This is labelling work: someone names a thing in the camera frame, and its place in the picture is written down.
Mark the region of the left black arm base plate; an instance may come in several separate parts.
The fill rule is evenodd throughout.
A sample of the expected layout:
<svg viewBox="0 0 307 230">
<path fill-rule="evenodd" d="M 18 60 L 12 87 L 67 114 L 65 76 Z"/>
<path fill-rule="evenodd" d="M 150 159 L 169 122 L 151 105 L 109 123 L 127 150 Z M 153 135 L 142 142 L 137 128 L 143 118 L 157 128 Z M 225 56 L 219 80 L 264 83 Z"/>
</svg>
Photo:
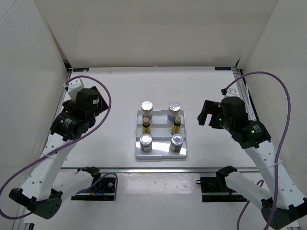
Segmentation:
<svg viewBox="0 0 307 230">
<path fill-rule="evenodd" d="M 104 175 L 103 179 L 84 193 L 71 197 L 73 201 L 115 201 L 117 196 L 118 177 L 116 173 Z"/>
</svg>

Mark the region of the silver-lid spice jar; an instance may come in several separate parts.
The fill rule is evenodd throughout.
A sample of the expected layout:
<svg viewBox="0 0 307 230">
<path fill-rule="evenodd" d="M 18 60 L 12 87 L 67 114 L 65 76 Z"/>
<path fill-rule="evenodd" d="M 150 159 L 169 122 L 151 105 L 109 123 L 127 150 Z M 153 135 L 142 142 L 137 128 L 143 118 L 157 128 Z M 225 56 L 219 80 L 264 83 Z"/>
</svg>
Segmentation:
<svg viewBox="0 0 307 230">
<path fill-rule="evenodd" d="M 152 149 L 152 137 L 150 134 L 142 134 L 140 137 L 140 148 L 144 152 L 149 152 Z"/>
</svg>

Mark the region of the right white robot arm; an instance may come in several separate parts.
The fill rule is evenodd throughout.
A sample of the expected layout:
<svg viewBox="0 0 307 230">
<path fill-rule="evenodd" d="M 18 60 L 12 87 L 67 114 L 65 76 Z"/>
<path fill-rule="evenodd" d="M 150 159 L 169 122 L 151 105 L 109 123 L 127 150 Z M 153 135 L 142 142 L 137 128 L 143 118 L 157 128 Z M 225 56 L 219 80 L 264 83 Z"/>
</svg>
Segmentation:
<svg viewBox="0 0 307 230">
<path fill-rule="evenodd" d="M 296 187 L 281 161 L 271 136 L 260 121 L 249 119 L 245 103 L 238 96 L 226 95 L 220 102 L 206 100 L 198 115 L 199 125 L 224 129 L 255 163 L 268 189 L 257 186 L 244 177 L 237 168 L 226 166 L 214 177 L 202 177 L 197 182 L 203 193 L 238 192 L 254 204 L 271 228 L 280 230 L 306 216 L 307 198 Z"/>
</svg>

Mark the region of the tall white shaker bottle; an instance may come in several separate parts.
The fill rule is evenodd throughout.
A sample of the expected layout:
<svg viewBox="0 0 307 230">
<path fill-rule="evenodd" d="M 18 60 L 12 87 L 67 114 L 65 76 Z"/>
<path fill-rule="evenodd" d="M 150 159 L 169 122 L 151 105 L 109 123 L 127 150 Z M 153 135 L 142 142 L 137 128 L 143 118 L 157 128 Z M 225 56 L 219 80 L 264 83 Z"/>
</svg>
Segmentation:
<svg viewBox="0 0 307 230">
<path fill-rule="evenodd" d="M 181 105 L 179 102 L 172 101 L 168 106 L 168 113 L 167 113 L 167 122 L 173 123 L 175 118 L 178 116 L 178 113 L 181 109 Z"/>
<path fill-rule="evenodd" d="M 142 102 L 141 111 L 143 118 L 147 117 L 149 122 L 151 122 L 153 118 L 153 103 L 150 101 Z"/>
</svg>

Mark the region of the red-label spice jar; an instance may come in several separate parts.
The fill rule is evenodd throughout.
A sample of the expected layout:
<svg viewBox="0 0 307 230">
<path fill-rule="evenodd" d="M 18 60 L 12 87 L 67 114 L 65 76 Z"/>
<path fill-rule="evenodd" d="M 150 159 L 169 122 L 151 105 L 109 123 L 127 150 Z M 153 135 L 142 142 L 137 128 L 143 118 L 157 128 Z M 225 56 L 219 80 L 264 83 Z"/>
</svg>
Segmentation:
<svg viewBox="0 0 307 230">
<path fill-rule="evenodd" d="M 180 152 L 184 139 L 180 134 L 174 134 L 170 141 L 170 150 L 173 152 Z"/>
</svg>

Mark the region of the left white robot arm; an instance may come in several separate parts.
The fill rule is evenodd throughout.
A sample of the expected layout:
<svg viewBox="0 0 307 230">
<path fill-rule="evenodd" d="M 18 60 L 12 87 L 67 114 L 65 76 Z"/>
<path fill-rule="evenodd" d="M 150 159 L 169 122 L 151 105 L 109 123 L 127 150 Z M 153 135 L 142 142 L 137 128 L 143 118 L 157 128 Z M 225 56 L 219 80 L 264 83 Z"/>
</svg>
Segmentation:
<svg viewBox="0 0 307 230">
<path fill-rule="evenodd" d="M 111 95 L 107 87 L 96 81 L 107 93 L 108 103 L 96 86 L 86 88 L 83 78 L 86 76 L 76 76 L 64 84 L 70 99 L 62 104 L 62 111 L 52 123 L 41 157 L 14 173 L 0 188 L 3 191 L 15 177 L 33 168 L 24 183 L 9 193 L 9 198 L 25 207 L 29 215 L 50 219 L 66 199 L 82 192 L 95 192 L 100 188 L 103 177 L 96 167 L 78 169 L 67 181 L 57 179 L 71 150 L 78 142 L 94 133 L 105 122 L 111 110 Z"/>
</svg>

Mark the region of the small yellow bottle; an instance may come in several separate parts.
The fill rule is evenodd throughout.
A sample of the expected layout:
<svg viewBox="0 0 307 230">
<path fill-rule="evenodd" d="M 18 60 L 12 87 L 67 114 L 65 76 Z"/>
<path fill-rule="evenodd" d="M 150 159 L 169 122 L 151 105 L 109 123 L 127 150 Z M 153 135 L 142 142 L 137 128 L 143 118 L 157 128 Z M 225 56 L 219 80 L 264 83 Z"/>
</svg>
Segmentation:
<svg viewBox="0 0 307 230">
<path fill-rule="evenodd" d="M 171 134 L 179 134 L 180 133 L 180 126 L 181 126 L 181 117 L 180 116 L 176 116 L 175 120 L 173 122 L 173 127 L 171 129 Z"/>
<path fill-rule="evenodd" d="M 142 120 L 142 133 L 143 134 L 151 134 L 150 130 L 150 121 L 148 117 L 144 117 Z"/>
</svg>

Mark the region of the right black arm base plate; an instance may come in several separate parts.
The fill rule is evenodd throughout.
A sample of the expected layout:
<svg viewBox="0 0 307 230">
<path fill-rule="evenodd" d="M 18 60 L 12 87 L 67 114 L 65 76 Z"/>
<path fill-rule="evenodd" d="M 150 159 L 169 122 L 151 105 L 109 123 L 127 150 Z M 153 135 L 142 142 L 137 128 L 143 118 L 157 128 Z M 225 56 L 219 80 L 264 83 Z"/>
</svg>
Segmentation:
<svg viewBox="0 0 307 230">
<path fill-rule="evenodd" d="M 230 203 L 246 202 L 247 200 L 235 190 L 221 188 L 215 177 L 201 177 L 195 181 L 201 187 L 201 197 L 203 203 Z"/>
</svg>

